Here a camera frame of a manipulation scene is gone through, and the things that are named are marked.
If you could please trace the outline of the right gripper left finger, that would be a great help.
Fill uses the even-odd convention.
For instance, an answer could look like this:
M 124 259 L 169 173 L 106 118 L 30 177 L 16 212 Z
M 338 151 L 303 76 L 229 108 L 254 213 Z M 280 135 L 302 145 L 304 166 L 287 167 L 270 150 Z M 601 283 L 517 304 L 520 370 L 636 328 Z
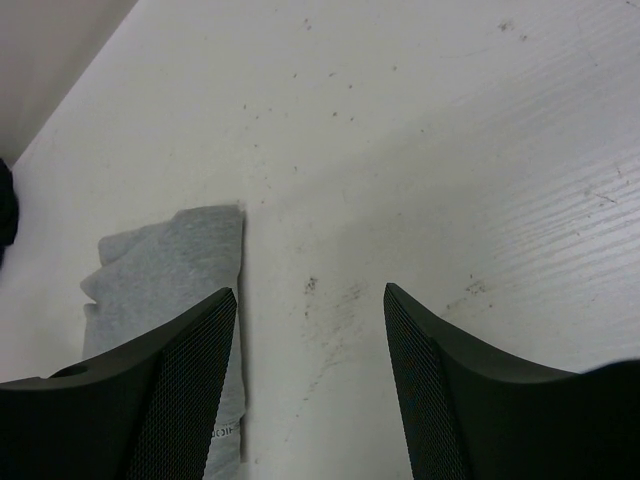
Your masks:
M 2 478 L 202 478 L 235 321 L 223 288 L 49 378 L 2 383 Z

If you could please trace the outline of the grey tank top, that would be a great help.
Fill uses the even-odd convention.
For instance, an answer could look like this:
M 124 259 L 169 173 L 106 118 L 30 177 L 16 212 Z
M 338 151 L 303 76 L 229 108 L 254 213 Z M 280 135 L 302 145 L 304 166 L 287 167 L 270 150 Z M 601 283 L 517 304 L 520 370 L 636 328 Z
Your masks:
M 84 360 L 130 357 L 141 394 L 123 479 L 234 479 L 245 413 L 235 205 L 103 238 L 82 282 Z

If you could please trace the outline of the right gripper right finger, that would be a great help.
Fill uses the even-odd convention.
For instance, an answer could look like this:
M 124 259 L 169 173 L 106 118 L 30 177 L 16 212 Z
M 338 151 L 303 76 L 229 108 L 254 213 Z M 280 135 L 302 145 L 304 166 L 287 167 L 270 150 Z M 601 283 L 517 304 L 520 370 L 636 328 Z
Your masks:
M 635 479 L 639 364 L 584 373 L 500 350 L 384 291 L 386 336 L 416 479 Z

